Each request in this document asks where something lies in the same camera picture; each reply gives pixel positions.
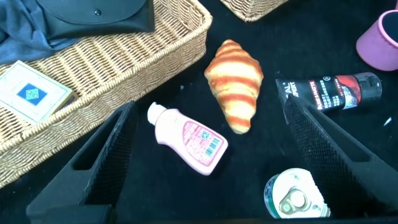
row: white bottle cap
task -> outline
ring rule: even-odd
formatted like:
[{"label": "white bottle cap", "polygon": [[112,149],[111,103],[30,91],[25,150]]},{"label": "white bottle cap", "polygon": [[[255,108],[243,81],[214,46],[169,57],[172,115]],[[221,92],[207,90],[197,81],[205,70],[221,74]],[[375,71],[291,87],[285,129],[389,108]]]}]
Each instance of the white bottle cap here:
[{"label": "white bottle cap", "polygon": [[157,119],[159,116],[165,111],[167,108],[165,108],[162,105],[157,105],[156,102],[153,102],[151,106],[148,109],[148,121],[155,125]]}]

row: black fabric surface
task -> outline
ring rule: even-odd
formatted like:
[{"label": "black fabric surface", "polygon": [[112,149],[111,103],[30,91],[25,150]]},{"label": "black fabric surface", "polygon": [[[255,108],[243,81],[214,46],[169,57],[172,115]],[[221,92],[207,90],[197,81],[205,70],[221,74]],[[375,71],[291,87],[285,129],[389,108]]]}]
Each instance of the black fabric surface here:
[{"label": "black fabric surface", "polygon": [[[304,167],[277,96],[275,78],[310,78],[374,72],[380,103],[328,113],[372,152],[398,170],[398,72],[379,72],[357,55],[355,43],[396,1],[290,0],[260,21],[245,23],[219,1],[200,1],[213,15],[207,53],[198,63],[137,102],[138,132],[117,206],[121,222],[270,218],[262,196],[270,177]],[[226,39],[240,43],[264,72],[257,113],[247,134],[225,121],[203,71]],[[214,173],[202,176],[155,141],[147,122],[156,101],[207,125],[229,141]],[[388,118],[392,121],[384,126]],[[24,223],[25,208],[87,140],[89,134],[0,190],[0,223]]]}]

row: black spray can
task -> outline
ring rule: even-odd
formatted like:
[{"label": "black spray can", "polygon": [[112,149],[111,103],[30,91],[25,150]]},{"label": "black spray can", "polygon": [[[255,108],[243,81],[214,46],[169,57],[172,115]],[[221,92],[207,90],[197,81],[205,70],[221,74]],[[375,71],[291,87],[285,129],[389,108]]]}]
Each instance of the black spray can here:
[{"label": "black spray can", "polygon": [[371,72],[310,80],[277,79],[276,85],[283,104],[292,94],[309,101],[320,111],[371,105],[382,94],[381,81]]}]

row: blue diamond logo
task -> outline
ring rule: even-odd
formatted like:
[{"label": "blue diamond logo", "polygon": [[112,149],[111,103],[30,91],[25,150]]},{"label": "blue diamond logo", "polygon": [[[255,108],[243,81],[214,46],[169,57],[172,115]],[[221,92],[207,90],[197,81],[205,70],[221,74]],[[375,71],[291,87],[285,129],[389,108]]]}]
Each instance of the blue diamond logo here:
[{"label": "blue diamond logo", "polygon": [[28,83],[17,95],[24,100],[37,106],[47,95],[46,92]]}]

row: woven basket rim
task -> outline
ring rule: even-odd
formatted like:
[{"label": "woven basket rim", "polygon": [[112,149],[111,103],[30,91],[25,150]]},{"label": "woven basket rim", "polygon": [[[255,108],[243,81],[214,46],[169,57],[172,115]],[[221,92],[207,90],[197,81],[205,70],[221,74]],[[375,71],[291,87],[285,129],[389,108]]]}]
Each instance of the woven basket rim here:
[{"label": "woven basket rim", "polygon": [[156,61],[159,61],[160,59],[164,58],[168,53],[176,51],[182,45],[190,42],[198,35],[206,32],[210,28],[213,20],[211,14],[197,0],[185,0],[185,1],[188,1],[190,4],[192,4],[192,6],[198,9],[203,16],[202,24],[198,28],[189,32],[181,39],[176,40],[173,44],[170,44],[166,46],[164,49],[156,52],[154,55],[151,55],[147,59],[135,64],[132,68],[129,68],[125,72],[121,73],[120,76],[115,77],[114,79],[110,80],[107,83],[104,83],[99,88],[91,91],[90,93],[79,97],[72,104],[51,115],[49,118],[42,121],[41,123],[31,126],[29,129],[26,129],[22,133],[15,135],[9,140],[3,142],[0,145],[0,156],[6,151],[23,143],[24,141],[42,133],[49,126],[62,122],[64,118],[71,115],[73,112],[92,103],[93,100],[95,100],[98,96],[108,91],[111,91],[114,87],[120,85],[126,79],[131,78],[134,74],[146,68],[146,66],[144,65],[152,64]]},{"label": "woven basket rim", "polygon": [[[237,11],[234,10],[232,5],[231,5],[231,0],[220,0],[236,17],[240,18],[241,20],[243,20],[244,22],[256,22],[259,19],[263,18],[265,15],[267,15],[268,13],[270,13],[271,11],[274,10],[273,9],[268,9],[262,13],[259,14],[255,14],[253,16],[246,16],[244,13],[242,13],[241,11]],[[285,2],[287,2],[288,0],[280,0],[281,3],[283,4]]]}]

